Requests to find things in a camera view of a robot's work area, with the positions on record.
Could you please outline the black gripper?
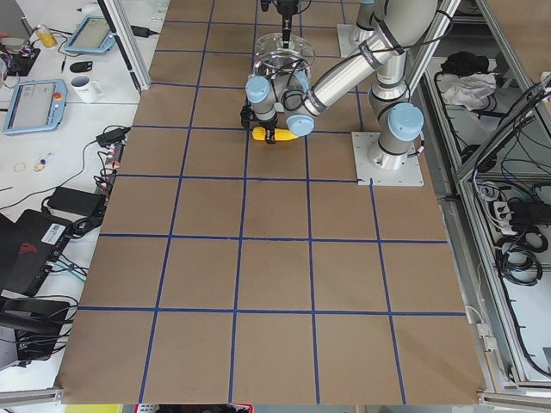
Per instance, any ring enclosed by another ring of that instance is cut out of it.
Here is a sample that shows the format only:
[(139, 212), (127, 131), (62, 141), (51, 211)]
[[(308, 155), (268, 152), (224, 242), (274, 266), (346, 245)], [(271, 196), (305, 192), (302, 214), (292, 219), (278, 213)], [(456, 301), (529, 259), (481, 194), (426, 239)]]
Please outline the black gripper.
[(271, 120), (262, 120), (259, 125), (264, 130), (263, 140), (268, 145), (273, 145), (276, 142), (277, 118), (272, 118)]
[(297, 0), (278, 0), (277, 11), (282, 16), (282, 46), (289, 47), (292, 19), (297, 14)]

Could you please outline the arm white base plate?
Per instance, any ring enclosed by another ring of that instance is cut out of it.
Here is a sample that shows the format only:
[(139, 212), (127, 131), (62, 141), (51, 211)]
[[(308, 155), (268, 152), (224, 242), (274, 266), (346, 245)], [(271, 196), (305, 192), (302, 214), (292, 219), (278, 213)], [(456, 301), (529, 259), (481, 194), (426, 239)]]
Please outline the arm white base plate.
[(370, 37), (372, 33), (372, 30), (364, 30), (356, 24), (338, 24), (337, 39), (340, 56), (342, 58), (350, 56), (358, 48), (358, 45)]
[(380, 133), (353, 132), (352, 148), (359, 185), (382, 187), (423, 187), (417, 156), (408, 157), (414, 145), (405, 154), (390, 155), (379, 146)]

